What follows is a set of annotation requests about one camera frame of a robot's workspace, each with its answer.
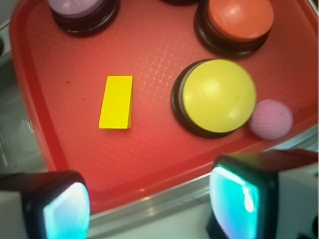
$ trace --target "button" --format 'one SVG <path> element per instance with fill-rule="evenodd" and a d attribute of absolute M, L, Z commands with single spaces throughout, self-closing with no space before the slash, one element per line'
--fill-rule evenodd
<path fill-rule="evenodd" d="M 53 19 L 73 35 L 91 35 L 115 19 L 120 0 L 48 0 Z"/>
<path fill-rule="evenodd" d="M 190 132 L 208 138 L 225 136 L 241 127 L 255 103 L 256 90 L 250 75 L 238 64 L 222 59 L 189 66 L 177 79 L 172 93 L 178 121 Z"/>
<path fill-rule="evenodd" d="M 94 12 L 104 0 L 48 0 L 52 10 L 67 18 L 79 18 Z"/>
<path fill-rule="evenodd" d="M 268 0 L 210 0 L 208 15 L 222 35 L 244 42 L 266 34 L 274 21 Z"/>

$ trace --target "yellow block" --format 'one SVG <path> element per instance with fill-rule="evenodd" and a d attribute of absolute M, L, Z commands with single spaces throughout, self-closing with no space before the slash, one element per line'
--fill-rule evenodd
<path fill-rule="evenodd" d="M 108 76 L 105 85 L 99 128 L 131 127 L 132 76 Z"/>

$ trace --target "red surface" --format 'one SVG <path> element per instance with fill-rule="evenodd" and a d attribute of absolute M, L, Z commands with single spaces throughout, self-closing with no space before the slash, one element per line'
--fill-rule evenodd
<path fill-rule="evenodd" d="M 210 0 L 208 14 L 214 27 L 235 41 L 263 36 L 274 21 L 269 0 Z"/>
<path fill-rule="evenodd" d="M 62 32 L 45 0 L 22 0 L 10 24 L 13 60 L 49 170 L 79 171 L 92 210 L 102 211 L 208 173 L 221 153 L 263 150 L 315 125 L 318 18 L 311 23 L 296 0 L 271 2 L 275 20 L 266 43 L 236 60 L 254 79 L 258 100 L 282 101 L 294 114 L 288 135 L 263 141 L 247 126 L 199 138 L 173 116 L 170 93 L 180 71 L 216 57 L 195 36 L 196 5 L 122 0 L 109 28 L 83 38 Z M 98 129 L 108 75 L 134 77 L 130 130 Z"/>

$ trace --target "foam ball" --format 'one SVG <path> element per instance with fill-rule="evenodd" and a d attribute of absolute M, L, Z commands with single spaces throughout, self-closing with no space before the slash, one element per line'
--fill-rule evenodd
<path fill-rule="evenodd" d="M 278 139 L 293 126 L 293 114 L 283 103 L 274 100 L 260 101 L 250 119 L 251 131 L 262 139 Z"/>

